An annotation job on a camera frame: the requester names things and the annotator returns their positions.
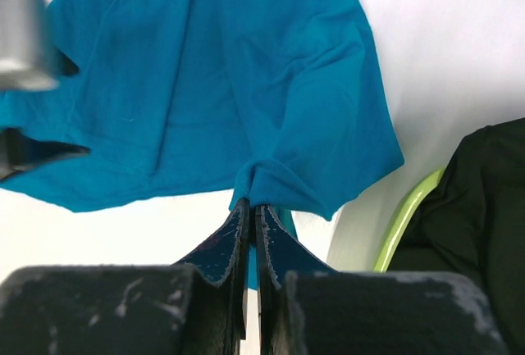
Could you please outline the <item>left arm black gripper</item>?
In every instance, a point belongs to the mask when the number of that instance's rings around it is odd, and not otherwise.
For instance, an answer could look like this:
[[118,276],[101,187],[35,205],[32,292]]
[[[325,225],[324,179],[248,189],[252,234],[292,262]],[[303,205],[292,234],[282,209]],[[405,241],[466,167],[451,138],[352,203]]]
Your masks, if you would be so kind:
[[[78,66],[53,45],[44,0],[1,0],[1,88],[34,92],[55,89],[58,78]],[[71,143],[38,141],[18,128],[1,128],[1,180],[90,153]]]

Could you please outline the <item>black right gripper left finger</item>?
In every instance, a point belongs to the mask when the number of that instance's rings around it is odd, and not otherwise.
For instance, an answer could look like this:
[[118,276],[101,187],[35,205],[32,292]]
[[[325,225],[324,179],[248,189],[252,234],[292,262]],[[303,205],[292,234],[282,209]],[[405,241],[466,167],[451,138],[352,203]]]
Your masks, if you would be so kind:
[[31,266],[1,285],[4,354],[237,354],[250,207],[170,266]]

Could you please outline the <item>teal blue t-shirt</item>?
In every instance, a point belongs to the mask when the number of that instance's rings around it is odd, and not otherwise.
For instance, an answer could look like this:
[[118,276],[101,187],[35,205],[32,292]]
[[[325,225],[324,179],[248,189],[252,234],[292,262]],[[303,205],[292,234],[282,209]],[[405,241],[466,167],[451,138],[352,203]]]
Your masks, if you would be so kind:
[[1,93],[1,122],[87,157],[3,188],[92,212],[232,189],[331,219],[402,166],[359,0],[52,0],[80,69],[53,91]]

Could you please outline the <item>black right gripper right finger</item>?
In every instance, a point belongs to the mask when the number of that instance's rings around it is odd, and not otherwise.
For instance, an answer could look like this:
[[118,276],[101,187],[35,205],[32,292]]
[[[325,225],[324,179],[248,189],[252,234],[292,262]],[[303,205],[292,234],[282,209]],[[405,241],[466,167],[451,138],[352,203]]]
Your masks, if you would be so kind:
[[506,354],[486,295],[446,272],[342,273],[256,207],[264,354]]

